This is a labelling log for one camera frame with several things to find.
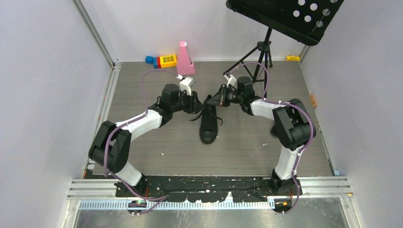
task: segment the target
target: gray wood surface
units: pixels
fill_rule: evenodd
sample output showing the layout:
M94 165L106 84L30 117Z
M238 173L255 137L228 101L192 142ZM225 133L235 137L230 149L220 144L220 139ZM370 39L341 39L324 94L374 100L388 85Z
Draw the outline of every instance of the gray wood surface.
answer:
M196 62L193 90L201 102L208 94L214 95L226 80L222 76L234 62ZM288 101L300 99L313 123L317 123L310 105L309 94L298 62L273 63L269 69L268 99ZM145 109L140 92L140 78L151 65L141 62L123 63L109 111L108 120L123 121L142 113ZM247 76L244 68L233 73ZM144 80L148 104L156 101L165 84L179 81L164 72L150 73ZM255 83L257 95L263 83ZM131 144L129 161L144 174L154 175L271 175L280 155L278 139L270 136L273 121L249 116L238 104L217 107L217 116L224 120L219 126L218 138L205 145L199 139L200 120L191 122L196 115L174 113L165 126L150 131ZM97 165L94 174L102 173ZM304 152L297 170L299 176L331 176L320 134Z

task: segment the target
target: pink object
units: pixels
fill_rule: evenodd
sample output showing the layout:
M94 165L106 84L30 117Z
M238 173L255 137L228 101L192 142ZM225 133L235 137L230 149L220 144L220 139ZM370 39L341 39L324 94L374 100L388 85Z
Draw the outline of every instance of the pink object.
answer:
M179 56L176 63L176 71L179 75L193 75L196 73L194 70L193 60L190 58L187 44L185 41L181 41L179 47Z

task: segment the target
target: yellow object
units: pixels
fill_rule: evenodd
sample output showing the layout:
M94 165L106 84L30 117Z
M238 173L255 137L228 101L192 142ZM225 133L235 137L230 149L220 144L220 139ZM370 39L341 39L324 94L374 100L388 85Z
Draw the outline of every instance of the yellow object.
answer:
M287 56L286 61L299 61L299 56Z
M176 66L176 55L161 56L161 68Z

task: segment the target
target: tripod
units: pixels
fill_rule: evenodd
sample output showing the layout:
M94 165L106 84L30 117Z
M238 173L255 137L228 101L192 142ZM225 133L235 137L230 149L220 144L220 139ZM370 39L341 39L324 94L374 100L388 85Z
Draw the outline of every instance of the tripod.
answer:
M271 54L270 54L270 44L271 41L270 39L270 35L271 35L271 31L273 29L272 28L268 28L267 29L267 33L266 33L266 37L264 39L264 41L260 41L258 42L258 44L256 45L255 48L253 48L249 53L247 53L243 58L241 58L236 64L234 64L233 66L231 66L227 71L225 71L223 74L226 74L228 72L230 72L233 68L235 68L238 64L242 63L243 61L249 57L253 52L255 52L256 50L260 51L260 56L259 56L259 63L262 63L263 60L263 55L265 57L265 63L264 66L267 68L267 62L269 61L270 67L273 67L273 63L271 62ZM257 80L258 79L258 73L259 73L259 69L260 69L260 65L256 66L255 69L255 73L252 75L252 73L249 71L249 69L246 67L246 65L244 65L246 71L248 72L249 76L252 78L252 82L264 82L264 86L266 87L266 81L267 81L267 73L265 72L265 78L261 79L261 80Z

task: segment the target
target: blue cube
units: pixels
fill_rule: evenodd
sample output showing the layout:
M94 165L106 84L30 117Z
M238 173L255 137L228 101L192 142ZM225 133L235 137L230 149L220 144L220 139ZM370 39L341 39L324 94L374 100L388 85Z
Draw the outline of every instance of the blue cube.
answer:
M151 57L151 56L147 56L145 58L145 62L148 63L148 64L153 64L154 63L154 58Z

